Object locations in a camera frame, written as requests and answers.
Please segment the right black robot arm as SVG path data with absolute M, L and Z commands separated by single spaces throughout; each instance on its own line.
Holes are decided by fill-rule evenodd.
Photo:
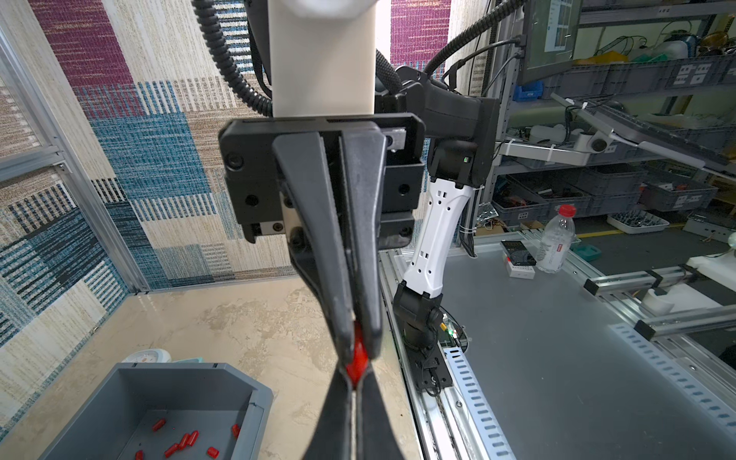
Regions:
M 420 176 L 429 174 L 418 258 L 394 305 L 420 387 L 449 386 L 436 349 L 442 272 L 468 200 L 490 170 L 496 101 L 377 56 L 375 115 L 277 119 L 270 91 L 245 80 L 226 46 L 212 56 L 258 113 L 218 135 L 237 222 L 251 243 L 268 232 L 287 237 L 291 262 L 325 314 L 338 382 L 351 390 L 381 344 L 378 253 L 408 243 Z

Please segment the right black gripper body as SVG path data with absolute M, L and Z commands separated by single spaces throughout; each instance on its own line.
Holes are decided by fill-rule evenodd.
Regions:
M 425 124 L 409 113 L 228 122 L 218 135 L 218 143 L 227 191 L 245 239 L 257 243 L 265 237 L 281 235 L 286 237 L 287 247 L 294 256 L 303 257 L 311 250 L 306 234 L 297 233 L 298 218 L 287 216 L 294 206 L 273 142 L 280 135 L 314 131 L 324 144 L 345 259 L 350 268 L 342 137 L 347 130 L 363 128 L 379 128 L 386 139 L 378 253 L 408 245 L 414 226 L 412 212 L 418 206 L 422 184 L 421 156 L 426 137 Z

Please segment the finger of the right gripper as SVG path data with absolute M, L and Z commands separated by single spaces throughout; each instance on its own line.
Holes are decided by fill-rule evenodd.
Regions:
M 347 130 L 342 137 L 350 270 L 356 320 L 368 358 L 380 355 L 378 241 L 383 199 L 386 139 L 379 128 Z
M 273 149 L 312 247 L 335 350 L 346 365 L 354 354 L 353 298 L 322 138 L 314 131 L 280 135 Z

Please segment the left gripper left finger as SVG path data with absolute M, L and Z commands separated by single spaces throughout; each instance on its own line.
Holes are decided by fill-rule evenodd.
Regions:
M 352 455 L 353 384 L 344 367 L 333 372 L 312 440 L 304 459 L 350 459 Z

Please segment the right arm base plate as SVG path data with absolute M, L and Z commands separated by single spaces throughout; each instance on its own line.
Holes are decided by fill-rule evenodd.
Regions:
M 438 343 L 420 347 L 405 342 L 404 348 L 414 386 L 418 392 L 437 397 L 445 388 L 453 387 L 452 373 Z

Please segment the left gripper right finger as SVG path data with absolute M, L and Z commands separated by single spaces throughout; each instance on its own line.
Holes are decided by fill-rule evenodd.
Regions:
M 356 392 L 356 458 L 404 459 L 372 367 L 363 372 Z

